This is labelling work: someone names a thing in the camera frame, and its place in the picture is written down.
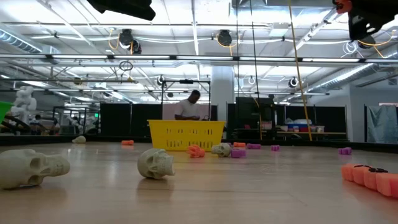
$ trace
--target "skull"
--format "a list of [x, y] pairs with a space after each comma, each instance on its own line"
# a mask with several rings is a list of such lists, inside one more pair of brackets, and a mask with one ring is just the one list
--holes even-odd
[[228, 157], [231, 154], [231, 146], [226, 143], [211, 147], [211, 153], [217, 154], [218, 157]]
[[77, 143], [77, 144], [84, 144], [86, 143], [86, 138], [84, 136], [79, 136], [77, 138], [75, 138], [74, 140], [72, 140], [73, 143]]
[[45, 156], [31, 149], [9, 150], [0, 154], [0, 189], [40, 185], [44, 177], [67, 174], [69, 162], [61, 155]]
[[138, 171], [143, 177], [162, 179], [165, 175], [174, 175], [173, 156], [164, 149], [149, 149], [138, 159]]

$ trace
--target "green object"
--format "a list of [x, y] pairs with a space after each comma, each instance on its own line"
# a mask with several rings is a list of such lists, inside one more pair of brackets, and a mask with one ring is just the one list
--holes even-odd
[[2, 123], [6, 113], [11, 109], [12, 103], [0, 102], [0, 123]]

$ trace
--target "pillar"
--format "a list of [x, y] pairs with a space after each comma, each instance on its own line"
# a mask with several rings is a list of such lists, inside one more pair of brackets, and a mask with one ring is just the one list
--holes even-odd
[[230, 66], [211, 68], [211, 105], [218, 106], [218, 120], [226, 121], [227, 103], [234, 103], [234, 70]]

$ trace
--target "floor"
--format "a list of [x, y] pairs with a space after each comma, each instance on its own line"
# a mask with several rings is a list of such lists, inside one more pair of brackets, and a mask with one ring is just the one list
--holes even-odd
[[176, 175], [141, 177], [139, 155], [150, 144], [115, 142], [46, 144], [34, 149], [62, 154], [69, 174], [46, 177], [40, 187], [0, 190], [0, 223], [397, 223], [398, 200], [340, 177], [355, 162], [398, 172], [398, 155], [336, 149], [282, 147], [248, 151], [245, 159], [175, 156]]

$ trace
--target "plastic basket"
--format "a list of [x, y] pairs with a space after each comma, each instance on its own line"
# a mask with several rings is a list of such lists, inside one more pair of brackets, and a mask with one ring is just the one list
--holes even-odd
[[224, 121], [148, 120], [155, 148], [186, 151], [192, 144], [205, 151], [221, 143]]
[[11, 109], [12, 103], [0, 102], [0, 123], [2, 123], [6, 113]]

